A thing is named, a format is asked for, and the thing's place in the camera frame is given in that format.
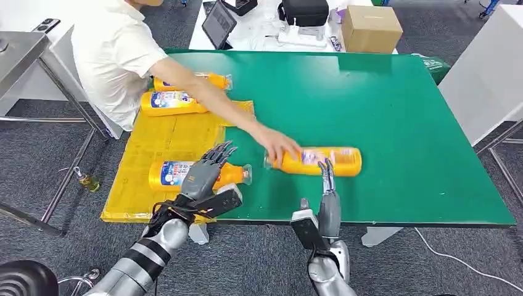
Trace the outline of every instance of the white device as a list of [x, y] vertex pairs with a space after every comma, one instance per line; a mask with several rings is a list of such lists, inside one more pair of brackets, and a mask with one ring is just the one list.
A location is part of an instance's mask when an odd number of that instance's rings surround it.
[[299, 27], [285, 23], [285, 29], [278, 34], [278, 42], [325, 48], [327, 46], [325, 25], [319, 27]]

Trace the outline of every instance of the orange bottle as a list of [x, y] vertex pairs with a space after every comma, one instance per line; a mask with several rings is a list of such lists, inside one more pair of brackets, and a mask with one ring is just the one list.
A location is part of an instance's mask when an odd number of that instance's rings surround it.
[[[233, 76], [232, 75], [218, 75], [209, 72], [196, 72], [196, 76], [203, 77], [217, 88], [230, 90], [233, 88]], [[176, 86], [170, 85], [167, 82], [160, 80], [159, 78], [154, 78], [153, 80], [154, 89], [156, 91], [182, 91]]]
[[[298, 160], [285, 153], [279, 169], [289, 174], [321, 175], [318, 161], [323, 162], [326, 157], [332, 162], [335, 176], [352, 177], [361, 171], [361, 152], [352, 147], [307, 147]], [[265, 157], [265, 167], [277, 168], [277, 164], [268, 163]]]
[[140, 105], [142, 112], [152, 117], [207, 112], [184, 91], [148, 91], [142, 95]]
[[[156, 161], [150, 166], [149, 185], [154, 191], [180, 192], [181, 183], [194, 162]], [[252, 183], [252, 168], [250, 165], [234, 166], [225, 163], [213, 189], [219, 189], [227, 184]]]

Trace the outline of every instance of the black bag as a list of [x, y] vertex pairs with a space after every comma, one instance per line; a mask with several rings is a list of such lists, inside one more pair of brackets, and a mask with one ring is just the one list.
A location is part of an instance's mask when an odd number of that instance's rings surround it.
[[278, 5], [278, 16], [280, 20], [287, 20], [289, 25], [323, 26], [329, 17], [329, 4], [327, 0], [282, 0]]

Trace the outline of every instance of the man's arm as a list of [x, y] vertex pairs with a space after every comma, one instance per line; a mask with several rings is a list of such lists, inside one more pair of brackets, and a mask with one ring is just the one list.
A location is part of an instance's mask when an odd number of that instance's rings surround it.
[[294, 157], [297, 152], [301, 151], [300, 146], [294, 140], [259, 123], [252, 114], [231, 102], [224, 91], [212, 85], [205, 78], [195, 76], [170, 57], [156, 62], [149, 72], [155, 77], [185, 90], [209, 111], [248, 132], [267, 150], [269, 161], [277, 160], [281, 164], [284, 150]]

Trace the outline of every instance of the tablet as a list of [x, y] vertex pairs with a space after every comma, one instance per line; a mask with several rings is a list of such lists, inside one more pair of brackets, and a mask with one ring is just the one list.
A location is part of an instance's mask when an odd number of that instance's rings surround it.
[[227, 8], [221, 1], [216, 1], [207, 15], [202, 28], [215, 49], [224, 49], [227, 37], [235, 26], [236, 20], [227, 11]]

